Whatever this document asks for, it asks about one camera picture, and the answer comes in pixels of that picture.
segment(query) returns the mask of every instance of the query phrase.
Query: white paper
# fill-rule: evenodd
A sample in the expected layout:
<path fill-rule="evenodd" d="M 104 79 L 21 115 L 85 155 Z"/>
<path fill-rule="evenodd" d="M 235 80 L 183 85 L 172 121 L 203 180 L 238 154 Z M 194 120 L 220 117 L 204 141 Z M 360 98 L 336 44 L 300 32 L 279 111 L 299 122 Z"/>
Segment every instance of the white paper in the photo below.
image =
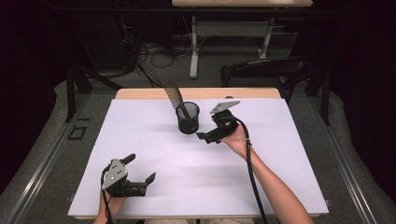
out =
<path fill-rule="evenodd" d="M 264 162 L 293 190 L 308 213 L 328 213 L 289 108 L 281 99 L 212 99 L 192 101 L 200 107 L 198 133 L 216 128 L 209 111 L 219 102 L 239 100 L 230 108 L 241 119 Z M 114 159 L 130 154 L 128 180 L 143 182 L 156 173 L 146 197 L 129 198 L 120 217 L 259 216 L 248 168 L 225 144 L 207 144 L 196 134 L 178 130 L 169 100 L 113 100 L 69 216 L 94 217 L 100 176 Z M 274 211 L 257 183 L 264 211 Z"/>

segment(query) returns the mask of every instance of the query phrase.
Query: desk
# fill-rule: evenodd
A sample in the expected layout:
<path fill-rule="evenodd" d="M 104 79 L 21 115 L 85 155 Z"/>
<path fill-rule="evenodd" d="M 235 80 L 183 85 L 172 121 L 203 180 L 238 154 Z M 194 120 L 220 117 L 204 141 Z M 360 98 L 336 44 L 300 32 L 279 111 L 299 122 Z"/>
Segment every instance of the desk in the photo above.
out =
<path fill-rule="evenodd" d="M 311 7 L 312 0 L 173 0 L 174 7 Z M 190 78 L 198 73 L 198 35 L 221 36 L 264 36 L 262 48 L 258 50 L 261 59 L 266 52 L 274 28 L 275 18 L 269 21 L 197 21 L 192 16 L 192 55 Z"/>
<path fill-rule="evenodd" d="M 99 190 L 92 188 L 99 185 L 102 170 L 111 159 L 135 153 L 136 159 L 126 166 L 128 179 L 143 181 L 154 172 L 157 175 L 146 197 L 128 199 L 119 218 L 259 217 L 246 163 L 223 144 L 208 145 L 195 134 L 179 132 L 175 110 L 161 91 L 130 89 L 117 94 L 68 215 L 94 218 Z M 276 89 L 180 91 L 185 101 L 200 106 L 198 132 L 215 128 L 209 111 L 218 102 L 232 100 L 224 96 L 243 97 L 237 98 L 241 104 L 231 110 L 246 123 L 255 150 L 296 193 L 310 215 L 328 213 L 289 109 Z M 259 191 L 266 214 L 273 215 L 265 194 Z"/>

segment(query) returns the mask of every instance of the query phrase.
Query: human arm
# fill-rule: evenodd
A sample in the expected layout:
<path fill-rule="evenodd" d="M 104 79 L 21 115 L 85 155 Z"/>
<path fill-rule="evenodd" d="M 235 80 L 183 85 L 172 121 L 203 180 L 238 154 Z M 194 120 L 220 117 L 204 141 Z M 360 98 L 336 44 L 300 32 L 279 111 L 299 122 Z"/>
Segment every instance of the human arm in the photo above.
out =
<path fill-rule="evenodd" d="M 112 218 L 115 218 L 117 216 L 117 214 L 120 212 L 121 208 L 123 207 L 125 201 L 128 199 L 128 198 L 111 198 L 107 192 L 106 192 L 106 198 L 110 200 L 110 202 L 108 203 L 108 207 L 110 208 L 110 214 Z M 93 224 L 107 224 L 106 206 L 105 206 L 105 200 L 102 196 L 102 192 L 100 193 L 98 215 L 95 221 L 93 222 Z"/>
<path fill-rule="evenodd" d="M 247 160 L 247 139 L 242 125 L 221 141 L 245 161 Z M 250 158 L 253 174 L 259 180 L 280 223 L 314 223 L 291 189 L 262 161 L 252 146 L 250 146 Z"/>

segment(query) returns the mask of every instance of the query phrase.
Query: silver metal part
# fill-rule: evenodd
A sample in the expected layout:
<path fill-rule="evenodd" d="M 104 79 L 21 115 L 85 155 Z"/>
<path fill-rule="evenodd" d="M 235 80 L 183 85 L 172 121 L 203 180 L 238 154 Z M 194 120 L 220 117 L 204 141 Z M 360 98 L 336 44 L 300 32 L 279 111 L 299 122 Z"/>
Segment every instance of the silver metal part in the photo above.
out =
<path fill-rule="evenodd" d="M 119 160 L 113 160 L 111 162 L 110 169 L 108 170 L 102 189 L 108 189 L 126 175 L 128 175 L 128 172 L 126 171 L 122 163 Z"/>
<path fill-rule="evenodd" d="M 224 103 L 218 103 L 215 108 L 213 108 L 210 113 L 211 114 L 217 114 L 219 112 L 222 112 L 228 108 L 230 108 L 233 105 L 239 104 L 240 101 L 231 101 L 231 102 L 224 102 Z"/>

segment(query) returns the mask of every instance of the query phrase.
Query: human hand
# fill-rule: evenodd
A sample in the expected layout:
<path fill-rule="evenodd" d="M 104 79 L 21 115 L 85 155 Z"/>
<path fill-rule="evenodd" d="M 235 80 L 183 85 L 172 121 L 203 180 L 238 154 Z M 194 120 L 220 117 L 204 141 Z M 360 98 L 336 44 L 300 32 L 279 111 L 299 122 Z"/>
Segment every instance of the human hand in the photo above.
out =
<path fill-rule="evenodd" d="M 247 139 L 241 124 L 238 124 L 238 127 L 232 134 L 223 137 L 220 141 L 227 144 L 230 149 L 244 160 L 247 159 Z"/>
<path fill-rule="evenodd" d="M 102 191 L 100 192 L 100 202 L 99 202 L 99 211 L 98 215 L 93 222 L 93 224 L 106 224 L 107 223 L 107 217 L 106 217 L 106 206 L 105 206 L 105 200 L 102 195 Z M 108 207 L 110 209 L 110 214 L 111 217 L 114 219 L 117 214 L 120 212 L 121 208 L 123 207 L 125 201 L 128 198 L 112 198 L 110 194 L 107 193 L 106 191 L 106 198 L 109 201 L 108 202 Z"/>

